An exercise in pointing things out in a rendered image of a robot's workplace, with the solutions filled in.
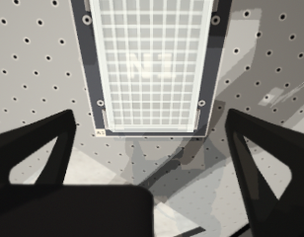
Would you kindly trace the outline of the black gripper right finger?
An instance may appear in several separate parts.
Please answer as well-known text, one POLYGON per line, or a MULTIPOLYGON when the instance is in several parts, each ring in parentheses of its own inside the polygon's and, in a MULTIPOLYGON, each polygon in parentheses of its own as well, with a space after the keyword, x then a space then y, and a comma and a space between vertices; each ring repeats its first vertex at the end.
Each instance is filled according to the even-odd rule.
POLYGON ((229 109, 225 131, 253 237, 299 237, 304 231, 304 133, 229 109), (279 199, 244 138, 285 164, 291 181, 279 199))

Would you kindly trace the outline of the grey benchtop plate washer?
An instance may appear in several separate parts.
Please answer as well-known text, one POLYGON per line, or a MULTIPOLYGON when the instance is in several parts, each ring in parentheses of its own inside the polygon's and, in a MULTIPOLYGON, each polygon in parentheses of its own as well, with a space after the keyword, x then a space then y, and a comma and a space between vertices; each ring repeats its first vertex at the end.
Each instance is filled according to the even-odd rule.
POLYGON ((237 232, 232 234, 230 237, 253 237, 251 233, 250 224, 246 224, 241 229, 239 229, 237 232))

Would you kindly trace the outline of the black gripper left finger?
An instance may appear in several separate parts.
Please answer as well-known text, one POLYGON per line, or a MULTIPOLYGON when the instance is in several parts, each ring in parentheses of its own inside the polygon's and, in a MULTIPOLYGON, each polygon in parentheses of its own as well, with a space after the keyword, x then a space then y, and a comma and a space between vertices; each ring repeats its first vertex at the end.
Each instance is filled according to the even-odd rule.
POLYGON ((11 184, 11 170, 57 137, 35 184, 63 184, 76 133, 72 110, 0 133, 0 184, 11 184))

